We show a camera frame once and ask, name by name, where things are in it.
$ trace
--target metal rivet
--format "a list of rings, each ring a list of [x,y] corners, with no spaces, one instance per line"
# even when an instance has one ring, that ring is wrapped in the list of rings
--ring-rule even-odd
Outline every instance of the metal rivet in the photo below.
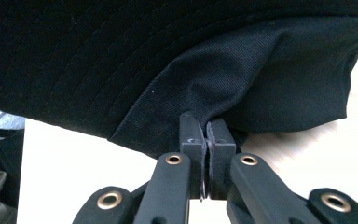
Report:
[[[99,208],[106,210],[106,209],[111,209],[114,208],[116,206],[118,206],[121,203],[122,200],[122,196],[121,193],[114,190],[114,191],[110,191],[105,193],[104,195],[102,195],[97,202],[97,205]]]
[[[258,163],[257,159],[252,156],[242,156],[241,162],[245,165],[256,165]]]
[[[347,213],[351,211],[351,205],[347,200],[333,193],[325,193],[321,196],[322,202],[329,208],[338,212]]]
[[[165,161],[170,165],[177,165],[182,162],[182,157],[178,155],[168,156]]]

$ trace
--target clamp jaw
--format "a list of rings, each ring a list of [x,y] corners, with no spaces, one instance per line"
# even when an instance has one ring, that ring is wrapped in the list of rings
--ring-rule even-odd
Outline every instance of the clamp jaw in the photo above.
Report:
[[[129,193],[107,187],[88,199],[75,224],[187,223],[189,199],[227,200],[231,223],[356,223],[358,203],[334,189],[316,189],[308,200],[294,194],[267,163],[238,153],[225,122],[180,117],[180,152],[159,157],[151,180]]]

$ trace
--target stitching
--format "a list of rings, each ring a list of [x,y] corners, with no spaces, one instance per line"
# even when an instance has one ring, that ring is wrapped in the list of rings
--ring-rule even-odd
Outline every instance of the stitching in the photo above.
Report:
[[[46,13],[47,13],[47,11],[48,11],[48,5],[45,5],[45,7],[43,8],[42,15],[41,15],[40,17],[45,16]],[[18,45],[18,47],[14,50],[14,52],[12,52],[12,54],[15,55],[15,56],[11,59],[10,65],[9,65],[9,67],[7,68],[7,72],[5,73],[4,78],[3,78],[2,81],[5,82],[5,81],[7,80],[8,75],[9,75],[9,72],[10,72],[10,70],[12,69],[14,62],[17,61],[18,58],[19,58],[18,53],[19,53],[19,51],[20,51],[22,45],[25,43],[25,40],[27,39],[27,36],[29,36],[29,34],[31,33],[31,30],[32,30],[32,29],[28,29],[27,34],[26,34],[26,35],[24,36],[24,38],[21,40],[21,42],[20,42],[20,44]]]
[[[91,9],[92,9],[93,7],[95,7],[95,6],[96,6],[96,4],[90,5],[90,6],[86,9],[85,13],[84,13],[81,17],[79,17],[79,19],[77,19],[77,20],[78,20],[78,21],[82,20],[82,19],[91,11]],[[64,33],[63,36],[59,39],[59,41],[57,42],[57,44],[54,46],[53,51],[48,55],[47,59],[43,62],[43,65],[42,65],[42,67],[41,67],[41,69],[40,69],[40,70],[42,70],[41,73],[43,73],[43,70],[45,69],[47,63],[51,62],[51,57],[52,57],[52,55],[56,52],[58,46],[61,45],[61,43],[63,42],[63,39],[64,39],[65,37],[67,37],[68,33],[69,33],[74,27],[75,27],[75,26],[72,24],[72,25],[68,28],[68,30],[66,31],[66,33]],[[41,75],[39,75],[39,74],[35,76],[34,81],[31,83],[30,90],[32,90],[32,89],[34,88],[34,85],[36,84],[36,81],[41,77]]]
[[[121,37],[125,36],[127,34],[127,32],[129,30],[131,30],[136,24],[138,24],[140,21],[143,21],[144,19],[146,19],[147,17],[149,17],[150,15],[154,14],[156,11],[162,9],[163,7],[166,7],[170,2],[166,2],[163,5],[155,8],[154,10],[152,10],[150,13],[147,13],[146,15],[143,15],[143,17],[141,19],[139,19],[138,21],[136,21],[130,28],[128,28],[126,31],[124,31],[124,33],[122,35],[120,35],[108,48],[110,49],[111,46],[113,44],[115,44]],[[69,107],[71,106],[72,102],[74,101],[75,96],[80,92],[80,87],[82,87],[85,83],[86,80],[89,79],[89,77],[91,77],[91,73],[90,71],[92,71],[97,63],[103,58],[103,56],[105,56],[107,53],[101,55],[95,62],[94,65],[91,67],[91,69],[88,70],[87,74],[82,78],[80,84],[76,87],[76,90],[74,91],[74,94],[71,97],[71,100],[69,101],[68,105],[65,107],[65,109],[63,110],[63,114],[65,114],[67,112],[67,110],[69,109]]]
[[[57,81],[54,83],[54,86],[53,86],[53,88],[52,88],[52,90],[51,90],[51,92],[50,92],[49,98],[46,100],[46,102],[45,102],[45,104],[44,104],[43,110],[45,110],[45,109],[48,107],[48,103],[51,101],[52,95],[53,95],[53,93],[54,93],[54,89],[57,87],[58,83],[61,81],[63,74],[65,74],[65,73],[68,71],[70,65],[73,64],[74,59],[76,58],[76,56],[77,56],[77,55],[80,53],[80,51],[85,47],[85,45],[90,41],[90,39],[91,39],[95,34],[97,34],[107,22],[111,21],[111,19],[112,19],[119,11],[121,11],[128,3],[125,3],[125,4],[124,4],[123,6],[121,6],[120,8],[114,10],[114,12],[113,12],[96,30],[94,30],[91,35],[89,35],[89,37],[86,39],[86,41],[84,41],[84,42],[80,45],[80,47],[77,49],[76,53],[72,56],[72,58],[71,58],[71,60],[69,61],[69,63],[65,66],[65,69],[63,70],[63,72],[61,72],[61,74],[60,74],[59,78],[57,79]],[[68,30],[68,32],[66,33],[66,35],[62,37],[61,41],[62,41],[65,37],[67,37],[69,31],[72,30],[73,27],[74,27],[74,25]]]
[[[174,24],[177,23],[178,21],[183,20],[183,19],[185,19],[185,18],[187,18],[187,17],[190,17],[190,16],[192,16],[192,15],[194,15],[194,14],[196,14],[196,13],[199,13],[200,11],[202,11],[202,10],[204,10],[204,9],[206,9],[206,8],[212,7],[213,5],[217,5],[217,4],[222,3],[222,2],[224,2],[224,1],[218,1],[218,2],[215,2],[215,3],[212,3],[212,4],[208,5],[208,6],[206,6],[206,7],[199,8],[199,9],[197,9],[196,11],[193,11],[193,12],[191,12],[191,13],[185,15],[184,17],[182,17],[182,18],[180,18],[180,19],[178,19],[178,20],[176,20],[176,21],[174,21],[174,22],[168,24],[168,25],[165,26],[162,30],[158,31],[158,32],[155,33],[153,36],[151,36],[150,38],[148,38],[148,39],[147,39],[141,46],[139,46],[135,51],[133,51],[132,54],[131,54],[130,56],[128,56],[128,57],[120,64],[120,66],[115,70],[115,72],[106,80],[105,84],[100,88],[98,94],[94,97],[94,100],[92,101],[91,106],[89,107],[88,111],[86,112],[86,114],[85,114],[85,116],[84,116],[84,118],[83,118],[83,120],[82,120],[82,124],[86,121],[86,117],[87,117],[88,113],[91,111],[91,108],[95,105],[95,102],[96,102],[96,100],[98,99],[98,97],[100,96],[100,94],[102,93],[102,91],[107,87],[107,83],[110,82],[110,80],[112,79],[112,77],[113,77],[113,76],[117,73],[117,71],[124,65],[124,63],[126,63],[126,62],[131,58],[131,56],[132,56],[133,54],[135,54],[139,49],[141,49],[144,45],[146,45],[146,44],[147,44],[151,39],[153,39],[156,35],[159,35],[160,33],[162,33],[163,31],[165,31],[166,29],[168,29],[169,27],[171,27],[172,25],[174,25]]]
[[[288,7],[288,8],[285,8],[285,9],[282,9],[282,8],[273,8],[273,9],[270,9],[270,10],[266,10],[266,11],[259,11],[259,12],[256,12],[256,13],[253,13],[253,14],[244,14],[244,15],[239,15],[239,16],[236,16],[236,17],[232,17],[232,18],[228,18],[228,19],[224,19],[224,20],[221,20],[221,21],[217,21],[217,22],[214,22],[214,23],[211,23],[209,24],[208,26],[205,26],[205,27],[202,27],[198,30],[195,30],[195,31],[192,31],[190,33],[188,33],[187,35],[184,35],[182,37],[180,37],[179,39],[173,41],[169,46],[165,47],[162,51],[160,51],[159,53],[155,54],[135,75],[132,76],[131,80],[128,82],[128,84],[126,85],[126,87],[123,89],[123,91],[120,92],[120,95],[117,97],[117,99],[114,101],[112,107],[109,109],[109,112],[107,115],[105,115],[104,119],[103,119],[103,122],[101,123],[100,127],[99,127],[99,130],[102,128],[103,124],[106,122],[107,118],[109,117],[109,115],[111,114],[111,111],[114,109],[116,103],[118,102],[119,100],[119,97],[122,95],[122,93],[130,86],[130,84],[133,82],[134,78],[140,74],[147,66],[148,64],[153,61],[153,60],[156,60],[157,57],[163,53],[164,51],[166,51],[167,49],[169,48],[172,48],[176,42],[182,40],[183,38],[189,36],[189,35],[192,35],[196,32],[199,32],[199,31],[202,31],[202,30],[205,30],[207,28],[210,28],[211,26],[214,26],[216,24],[219,24],[219,23],[227,23],[227,22],[230,22],[230,21],[233,21],[233,20],[237,20],[237,19],[240,19],[242,17],[250,17],[250,16],[258,16],[258,15],[261,15],[261,14],[270,14],[272,11],[289,11],[289,10],[293,10],[294,8],[301,8],[301,7]]]

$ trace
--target quilted fabric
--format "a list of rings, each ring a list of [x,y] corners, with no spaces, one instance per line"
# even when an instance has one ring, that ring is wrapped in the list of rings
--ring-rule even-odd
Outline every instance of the quilted fabric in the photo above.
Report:
[[[0,109],[153,157],[187,110],[253,133],[344,118],[357,55],[358,1],[0,1]]]

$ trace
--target white table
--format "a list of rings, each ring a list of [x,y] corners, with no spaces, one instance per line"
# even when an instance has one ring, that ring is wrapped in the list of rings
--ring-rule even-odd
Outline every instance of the white table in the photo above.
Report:
[[[328,187],[358,202],[358,64],[347,119],[305,132],[252,135],[243,149],[264,158],[303,197]],[[150,178],[155,164],[104,139],[27,120],[18,223],[72,223],[94,191],[132,191]],[[229,223],[225,202],[191,202],[190,223],[207,222]]]

